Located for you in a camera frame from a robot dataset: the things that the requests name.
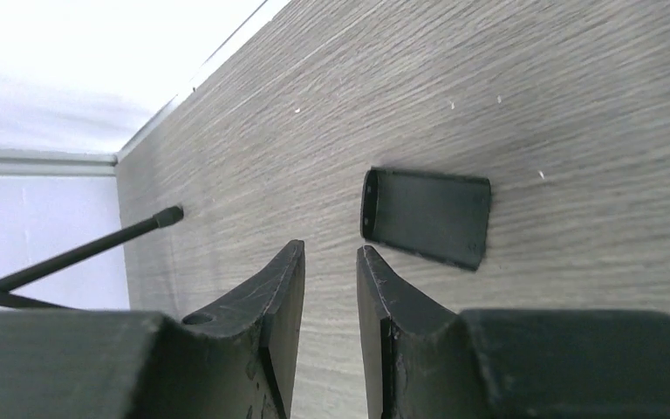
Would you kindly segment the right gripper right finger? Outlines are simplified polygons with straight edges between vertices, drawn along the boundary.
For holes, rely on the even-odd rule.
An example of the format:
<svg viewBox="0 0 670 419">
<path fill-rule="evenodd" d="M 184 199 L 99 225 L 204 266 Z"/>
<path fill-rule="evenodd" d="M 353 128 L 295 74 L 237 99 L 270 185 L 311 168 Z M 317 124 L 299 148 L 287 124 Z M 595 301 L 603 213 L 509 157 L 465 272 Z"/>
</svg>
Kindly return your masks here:
<svg viewBox="0 0 670 419">
<path fill-rule="evenodd" d="M 670 418 L 670 314 L 454 313 L 357 252 L 371 418 Z"/>
</svg>

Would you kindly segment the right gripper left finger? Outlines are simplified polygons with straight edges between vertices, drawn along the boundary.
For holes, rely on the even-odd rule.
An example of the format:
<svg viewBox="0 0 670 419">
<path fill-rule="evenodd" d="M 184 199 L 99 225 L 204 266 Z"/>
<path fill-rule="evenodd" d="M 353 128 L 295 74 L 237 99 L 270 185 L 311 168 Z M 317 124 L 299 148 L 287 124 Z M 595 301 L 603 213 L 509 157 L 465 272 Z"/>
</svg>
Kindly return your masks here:
<svg viewBox="0 0 670 419">
<path fill-rule="evenodd" d="M 159 312 L 0 311 L 0 418 L 287 418 L 304 242 L 176 320 Z"/>
</svg>

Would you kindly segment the black battery cover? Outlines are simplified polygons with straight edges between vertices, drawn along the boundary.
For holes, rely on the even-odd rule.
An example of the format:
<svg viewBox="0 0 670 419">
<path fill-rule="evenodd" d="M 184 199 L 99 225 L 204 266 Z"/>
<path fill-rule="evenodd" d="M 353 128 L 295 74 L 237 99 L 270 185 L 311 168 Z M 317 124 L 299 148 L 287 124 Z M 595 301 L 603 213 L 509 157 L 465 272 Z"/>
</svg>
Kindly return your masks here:
<svg viewBox="0 0 670 419">
<path fill-rule="evenodd" d="M 487 248 L 490 180 L 404 168 L 366 171 L 360 235 L 441 264 L 477 271 Z"/>
</svg>

